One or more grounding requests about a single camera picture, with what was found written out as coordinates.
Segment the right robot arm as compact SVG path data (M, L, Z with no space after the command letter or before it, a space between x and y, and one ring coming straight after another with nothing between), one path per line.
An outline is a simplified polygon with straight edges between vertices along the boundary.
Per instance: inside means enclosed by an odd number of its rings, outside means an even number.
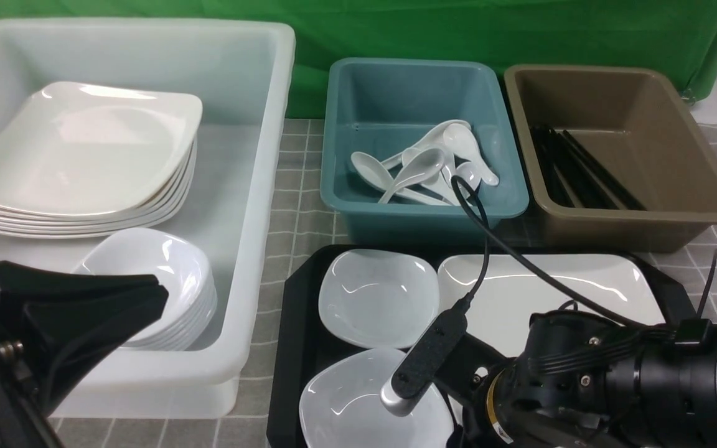
M530 317L515 358L466 335L435 377L467 447L717 447L717 324L634 328L594 313Z

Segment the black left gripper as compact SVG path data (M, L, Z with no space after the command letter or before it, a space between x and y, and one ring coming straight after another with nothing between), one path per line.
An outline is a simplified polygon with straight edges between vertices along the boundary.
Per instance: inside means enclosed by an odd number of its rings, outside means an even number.
M60 447L47 416L114 350L156 323L152 274L58 273L0 261L0 447Z

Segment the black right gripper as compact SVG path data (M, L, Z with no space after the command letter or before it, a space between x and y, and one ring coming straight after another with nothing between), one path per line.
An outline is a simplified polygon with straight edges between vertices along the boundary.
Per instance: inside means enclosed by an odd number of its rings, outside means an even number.
M525 348L507 358L467 334L463 312L442 312L436 383L464 407L448 446L651 446L635 387L651 333L589 312L535 313Z

